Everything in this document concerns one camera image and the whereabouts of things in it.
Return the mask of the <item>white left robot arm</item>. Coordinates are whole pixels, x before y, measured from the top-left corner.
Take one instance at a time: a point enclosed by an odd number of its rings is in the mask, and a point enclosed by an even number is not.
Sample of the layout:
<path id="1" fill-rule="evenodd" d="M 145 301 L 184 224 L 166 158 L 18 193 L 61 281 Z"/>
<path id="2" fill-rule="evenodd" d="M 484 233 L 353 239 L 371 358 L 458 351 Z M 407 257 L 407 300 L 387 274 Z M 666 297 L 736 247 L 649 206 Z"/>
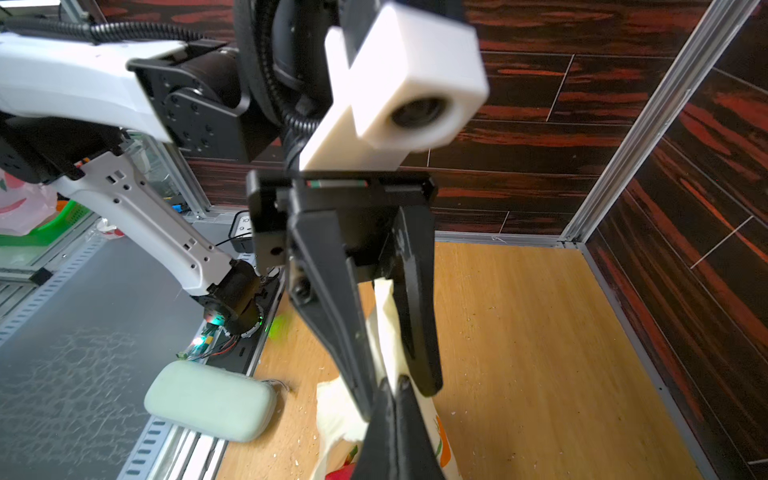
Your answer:
<path id="1" fill-rule="evenodd" d="M 115 222 L 232 336 L 259 321 L 259 272 L 296 267 L 292 302 L 364 418 L 378 384 L 356 286 L 391 280 L 411 384 L 436 395 L 443 378 L 434 183 L 400 170 L 409 145 L 376 145 L 358 134 L 349 96 L 335 96 L 308 138 L 274 124 L 241 77 L 245 56 L 170 25 L 9 17 L 1 36 L 1 164 Z M 247 180 L 256 267 L 204 240 L 154 191 L 123 149 L 126 129 L 245 158 L 284 135 L 287 170 L 253 171 Z"/>

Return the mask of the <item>red fake dragon fruit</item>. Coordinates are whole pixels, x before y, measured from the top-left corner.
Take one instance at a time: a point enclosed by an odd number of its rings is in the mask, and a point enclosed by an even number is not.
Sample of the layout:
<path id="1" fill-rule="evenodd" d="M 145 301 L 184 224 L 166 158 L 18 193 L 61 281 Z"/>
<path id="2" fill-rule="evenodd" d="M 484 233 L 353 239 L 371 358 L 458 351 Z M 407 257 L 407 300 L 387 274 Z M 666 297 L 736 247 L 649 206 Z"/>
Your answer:
<path id="1" fill-rule="evenodd" d="M 355 463 L 343 465 L 338 470 L 327 473 L 325 480 L 351 480 L 356 468 Z"/>

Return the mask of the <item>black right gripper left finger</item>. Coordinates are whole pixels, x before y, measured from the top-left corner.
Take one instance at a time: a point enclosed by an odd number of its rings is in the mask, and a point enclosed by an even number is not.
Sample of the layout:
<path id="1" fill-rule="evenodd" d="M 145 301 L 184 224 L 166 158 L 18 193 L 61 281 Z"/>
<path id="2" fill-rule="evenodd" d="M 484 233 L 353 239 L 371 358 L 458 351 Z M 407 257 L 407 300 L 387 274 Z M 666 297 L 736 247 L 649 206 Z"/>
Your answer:
<path id="1" fill-rule="evenodd" d="M 352 480 L 397 478 L 396 405 L 389 382 L 381 381 Z"/>

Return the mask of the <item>white fruit-print plastic bag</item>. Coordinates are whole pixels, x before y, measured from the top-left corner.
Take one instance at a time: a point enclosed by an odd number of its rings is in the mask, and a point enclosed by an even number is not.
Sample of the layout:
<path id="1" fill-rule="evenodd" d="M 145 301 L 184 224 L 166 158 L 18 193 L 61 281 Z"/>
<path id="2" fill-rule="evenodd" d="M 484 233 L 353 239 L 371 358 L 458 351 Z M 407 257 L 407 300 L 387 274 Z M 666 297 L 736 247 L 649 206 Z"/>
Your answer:
<path id="1" fill-rule="evenodd" d="M 375 379 L 369 420 L 338 377 L 317 385 L 320 449 L 313 479 L 460 479 L 458 463 L 432 399 L 414 386 L 401 343 L 394 282 L 373 282 L 375 310 L 366 320 Z"/>

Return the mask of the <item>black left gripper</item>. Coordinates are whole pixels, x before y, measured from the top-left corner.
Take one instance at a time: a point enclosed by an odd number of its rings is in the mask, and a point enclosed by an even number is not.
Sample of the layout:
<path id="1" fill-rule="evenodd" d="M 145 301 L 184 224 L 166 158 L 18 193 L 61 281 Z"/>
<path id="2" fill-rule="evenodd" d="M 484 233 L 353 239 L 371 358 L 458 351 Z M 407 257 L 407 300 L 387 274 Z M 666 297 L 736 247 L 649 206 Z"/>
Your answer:
<path id="1" fill-rule="evenodd" d="M 436 395 L 443 376 L 430 210 L 437 187 L 431 177 L 253 170 L 246 192 L 258 272 L 294 255 L 302 274 L 292 303 L 334 360 L 361 417 L 371 418 L 378 383 L 354 266 L 362 281 L 394 281 L 410 376 L 422 395 Z"/>

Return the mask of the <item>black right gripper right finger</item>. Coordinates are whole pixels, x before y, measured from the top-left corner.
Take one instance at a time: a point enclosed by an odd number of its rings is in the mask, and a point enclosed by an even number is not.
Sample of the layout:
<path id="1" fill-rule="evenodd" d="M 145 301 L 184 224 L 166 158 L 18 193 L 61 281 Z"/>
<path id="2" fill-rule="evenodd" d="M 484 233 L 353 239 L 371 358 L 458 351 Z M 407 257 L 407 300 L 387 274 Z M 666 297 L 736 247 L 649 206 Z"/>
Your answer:
<path id="1" fill-rule="evenodd" d="M 410 379 L 398 379 L 395 405 L 395 467 L 399 480 L 443 480 Z"/>

